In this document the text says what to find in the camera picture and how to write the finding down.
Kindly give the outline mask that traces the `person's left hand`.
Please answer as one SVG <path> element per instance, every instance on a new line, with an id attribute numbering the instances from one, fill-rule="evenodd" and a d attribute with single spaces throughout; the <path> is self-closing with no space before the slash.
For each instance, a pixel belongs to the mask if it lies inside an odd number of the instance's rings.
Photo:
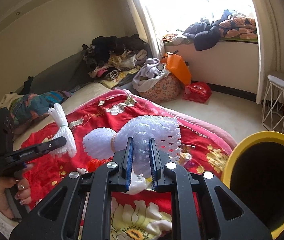
<path id="1" fill-rule="evenodd" d="M 20 206 L 29 206 L 32 202 L 29 181 L 11 177 L 0 177 L 0 212 L 10 220 L 18 220 L 13 207 L 15 199 Z"/>

